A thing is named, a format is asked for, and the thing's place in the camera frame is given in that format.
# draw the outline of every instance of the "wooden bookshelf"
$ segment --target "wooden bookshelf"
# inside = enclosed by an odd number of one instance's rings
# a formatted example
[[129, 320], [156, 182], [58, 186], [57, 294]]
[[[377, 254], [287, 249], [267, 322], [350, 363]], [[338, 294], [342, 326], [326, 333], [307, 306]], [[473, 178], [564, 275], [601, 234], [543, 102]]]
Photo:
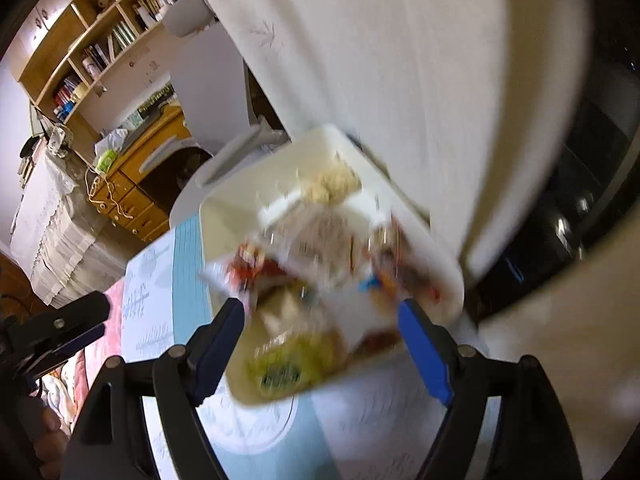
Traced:
[[[31, 101], [52, 120], [55, 120], [53, 110], [56, 107], [54, 92], [67, 75], [76, 73], [81, 81], [88, 85], [89, 91], [80, 102], [76, 103], [65, 120], [65, 124], [69, 124], [73, 130], [78, 130], [74, 131], [74, 139], [78, 140], [79, 146], [82, 145], [82, 151], [87, 151], [87, 147], [98, 137], [97, 132], [79, 113], [82, 102], [94, 91], [101, 80], [122, 65], [127, 54], [139, 48], [162, 27], [161, 23], [156, 23], [143, 31], [133, 10], [137, 0], [111, 0], [110, 6], [102, 12], [98, 12], [97, 1], [72, 0], [46, 33], [18, 78]], [[120, 21], [124, 21], [129, 26], [134, 35], [134, 41], [124, 48], [94, 80], [82, 66], [84, 50], [94, 43], [105, 40]]]
[[74, 116], [74, 114], [78, 111], [78, 109], [80, 108], [82, 102], [84, 102], [84, 100], [94, 91], [95, 86], [100, 83], [106, 76], [109, 75], [109, 72], [111, 72], [114, 68], [116, 68], [120, 63], [122, 63], [122, 61], [126, 58], [127, 54], [131, 54], [137, 47], [141, 46], [142, 44], [145, 43], [145, 41], [147, 41], [156, 31], [158, 31], [160, 28], [162, 27], [162, 22], [157, 22], [153, 27], [149, 27], [145, 32], [143, 32], [142, 34], [140, 34], [137, 38], [136, 41], [134, 41], [132, 44], [130, 44], [127, 48], [125, 48], [123, 51], [121, 51], [117, 56], [116, 59], [114, 59], [111, 63], [109, 63], [107, 65], [107, 68], [105, 68], [102, 72], [100, 72], [100, 77], [96, 78], [94, 80], [94, 82], [92, 82], [89, 85], [89, 91], [86, 93], [86, 95], [80, 99], [77, 103], [76, 106], [74, 106], [73, 110], [71, 110], [69, 112], [69, 115], [66, 117], [64, 123], [67, 124], [72, 117]]

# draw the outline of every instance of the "desk drawer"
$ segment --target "desk drawer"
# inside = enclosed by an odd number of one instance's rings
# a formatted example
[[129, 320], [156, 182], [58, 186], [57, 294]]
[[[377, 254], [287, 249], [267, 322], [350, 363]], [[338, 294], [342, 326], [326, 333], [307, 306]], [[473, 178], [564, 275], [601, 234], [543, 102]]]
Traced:
[[167, 217], [164, 211], [157, 205], [152, 204], [127, 224], [127, 229], [138, 238], [144, 239], [151, 231], [166, 220]]
[[158, 240], [159, 237], [161, 237], [165, 232], [167, 232], [169, 230], [169, 220], [165, 220], [164, 222], [162, 222], [158, 227], [156, 227], [153, 231], [151, 231], [147, 236], [145, 236], [145, 238], [143, 239], [143, 242], [154, 242], [156, 240]]
[[187, 139], [191, 133], [182, 124], [184, 114], [178, 115], [157, 131], [147, 142], [140, 146], [134, 153], [127, 157], [127, 161], [120, 167], [120, 171], [136, 184], [145, 178], [150, 171], [140, 173], [140, 165], [149, 158], [152, 153], [168, 142], [172, 137], [175, 140]]
[[122, 200], [133, 188], [132, 181], [119, 171], [110, 176], [107, 180], [108, 182], [104, 183], [94, 196], [95, 202], [104, 202], [104, 204], [94, 204], [98, 208], [98, 211], [103, 214], [108, 214], [115, 208], [115, 204], [109, 200], [108, 188], [111, 188], [111, 197], [116, 202], [120, 202], [120, 200]]
[[129, 191], [122, 200], [118, 202], [120, 204], [120, 210], [125, 212], [133, 218], [127, 218], [122, 215], [117, 207], [114, 207], [109, 213], [109, 218], [120, 224], [122, 227], [126, 227], [129, 222], [135, 220], [140, 213], [142, 213], [147, 207], [151, 205], [151, 200], [142, 193], [138, 188], [133, 188]]

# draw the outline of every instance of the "screw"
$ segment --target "screw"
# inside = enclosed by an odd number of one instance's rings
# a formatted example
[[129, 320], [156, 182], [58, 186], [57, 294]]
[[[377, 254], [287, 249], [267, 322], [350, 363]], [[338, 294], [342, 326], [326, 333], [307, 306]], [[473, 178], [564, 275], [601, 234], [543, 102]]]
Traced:
[[476, 355], [476, 349], [473, 348], [471, 345], [459, 345], [458, 353], [462, 357], [473, 357], [474, 355]]
[[107, 368], [117, 368], [121, 361], [122, 358], [120, 356], [112, 355], [104, 362], [104, 364]]
[[184, 347], [184, 345], [173, 345], [171, 348], [169, 348], [169, 355], [174, 359], [177, 359], [178, 357], [182, 357], [186, 353], [186, 351], [187, 349]]

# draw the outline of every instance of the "food wrapper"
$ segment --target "food wrapper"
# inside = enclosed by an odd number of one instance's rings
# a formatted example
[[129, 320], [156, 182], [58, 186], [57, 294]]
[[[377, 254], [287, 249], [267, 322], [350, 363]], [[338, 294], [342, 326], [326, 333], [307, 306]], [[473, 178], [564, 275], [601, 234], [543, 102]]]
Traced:
[[298, 201], [257, 238], [289, 272], [320, 289], [344, 284], [362, 272], [363, 244], [333, 207]]
[[440, 301], [440, 291], [431, 283], [427, 271], [413, 254], [395, 218], [370, 234], [367, 254], [373, 268], [369, 286], [379, 286], [395, 305], [409, 297], [423, 308], [426, 303]]
[[261, 301], [271, 340], [255, 350], [247, 373], [260, 394], [279, 399], [324, 380], [345, 362], [340, 336], [318, 295], [295, 282]]
[[241, 244], [231, 256], [207, 263], [202, 277], [220, 292], [242, 301], [247, 317], [255, 309], [260, 294], [293, 279], [276, 260], [251, 243]]

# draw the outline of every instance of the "white plastic tray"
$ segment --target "white plastic tray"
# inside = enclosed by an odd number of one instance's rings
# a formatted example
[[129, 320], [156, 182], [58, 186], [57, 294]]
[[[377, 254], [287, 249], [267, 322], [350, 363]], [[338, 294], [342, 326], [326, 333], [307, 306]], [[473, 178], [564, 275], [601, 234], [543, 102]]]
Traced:
[[[414, 253], [422, 260], [442, 295], [427, 314], [438, 324], [447, 324], [460, 314], [464, 286], [460, 266], [434, 241], [425, 222], [402, 199], [386, 177], [335, 126], [307, 132], [254, 165], [216, 186], [200, 204], [200, 227], [205, 261], [233, 253], [248, 235], [266, 227], [281, 215], [300, 190], [301, 180], [315, 176], [340, 156], [358, 174], [362, 190], [350, 196], [342, 210], [351, 229], [365, 240], [370, 228], [389, 218], [398, 219]], [[226, 298], [211, 292], [215, 315]], [[264, 404], [246, 374], [246, 361], [254, 349], [268, 342], [258, 317], [245, 327], [226, 368], [231, 394], [243, 404]], [[381, 357], [373, 357], [375, 362]]]

